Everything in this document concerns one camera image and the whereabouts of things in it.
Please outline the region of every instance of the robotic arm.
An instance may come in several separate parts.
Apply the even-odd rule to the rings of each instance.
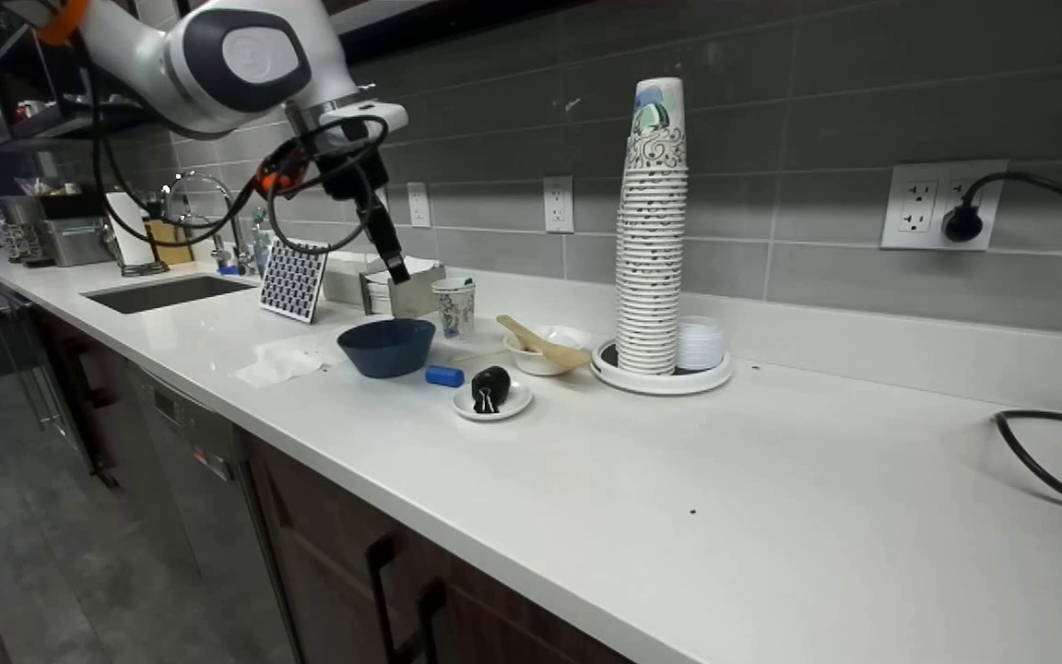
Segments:
[[[362,157],[362,145],[401,129],[411,113],[400,103],[362,99],[320,0],[212,0],[167,34],[110,0],[67,0],[58,9],[31,7],[31,15],[46,15],[48,40],[80,34],[91,63],[176,132],[225,136],[287,103],[294,132],[313,132],[325,193],[356,197],[391,279],[411,276],[379,204],[386,169],[375,151]]]

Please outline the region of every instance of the wall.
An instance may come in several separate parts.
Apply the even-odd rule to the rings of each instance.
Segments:
[[[412,110],[386,164],[433,193],[434,226],[407,228],[411,250],[614,279],[644,73],[690,89],[690,292],[1062,329],[1060,197],[1007,183],[992,254],[879,250],[894,163],[1062,177],[1062,0],[594,0],[369,63],[359,82]],[[175,153],[236,177],[283,132],[271,116]],[[542,177],[576,177],[576,237],[542,232]],[[290,217],[346,228],[319,197]]]

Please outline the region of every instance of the white countertop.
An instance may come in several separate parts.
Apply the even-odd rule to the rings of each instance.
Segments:
[[[86,300],[137,284],[113,264],[0,254],[0,279],[636,659],[1062,659],[1062,505],[990,427],[1007,404],[985,399],[997,378],[953,399],[739,347],[744,361],[717,393],[525,376],[530,413],[467,422],[453,389],[364,378],[346,361],[274,386],[236,378],[255,347],[337,343],[359,324],[351,311],[306,329],[239,292],[127,315]],[[487,284],[508,301],[513,284],[567,286],[587,324],[614,304],[609,286],[481,276],[483,304]]]

